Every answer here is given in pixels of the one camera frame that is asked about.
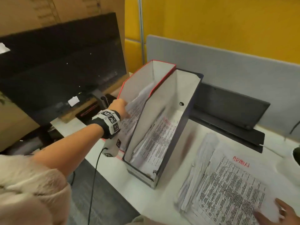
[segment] white desk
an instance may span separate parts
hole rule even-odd
[[[85,127],[77,118],[68,124],[55,119],[51,124],[63,136],[68,136]],[[233,149],[255,156],[258,160],[264,161],[267,158],[272,163],[272,166],[275,166],[281,159],[279,155],[285,155],[298,146],[297,143],[291,140],[284,141],[283,137],[261,127],[256,127],[256,129],[265,133],[265,145],[276,153],[264,148],[263,153],[260,154],[219,133],[216,134]],[[173,200],[189,172],[199,145],[208,132],[213,131],[194,121],[189,120],[187,122],[182,136],[189,134],[188,142],[183,142],[183,137],[179,139],[155,190],[130,175],[126,170],[125,164],[117,158],[100,156],[97,170],[140,214],[168,225],[189,224],[174,209]],[[93,167],[96,166],[103,144],[103,140],[99,140],[86,156],[86,159]],[[295,211],[300,214],[300,196],[297,199],[282,200],[293,206]]]

